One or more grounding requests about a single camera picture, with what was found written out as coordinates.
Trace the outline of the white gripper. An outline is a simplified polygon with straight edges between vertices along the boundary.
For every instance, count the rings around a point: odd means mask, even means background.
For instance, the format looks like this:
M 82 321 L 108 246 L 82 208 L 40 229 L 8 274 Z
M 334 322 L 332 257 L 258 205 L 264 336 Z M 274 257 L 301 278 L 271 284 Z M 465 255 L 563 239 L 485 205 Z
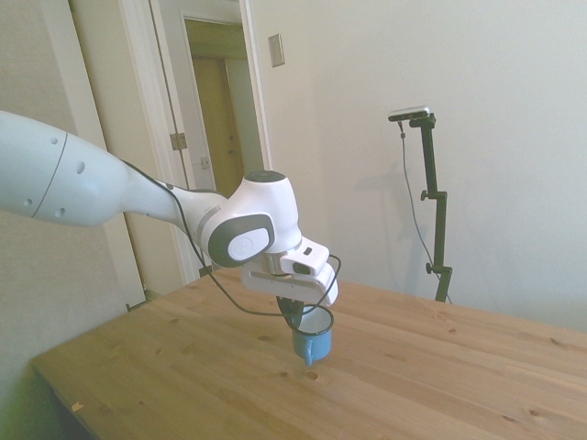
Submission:
M 329 263 L 317 275 L 277 276 L 265 272 L 257 260 L 252 260 L 241 268 L 241 280 L 250 290 L 276 296 L 278 307 L 288 326 L 301 322 L 304 303 L 331 306 L 338 298 L 338 282 Z

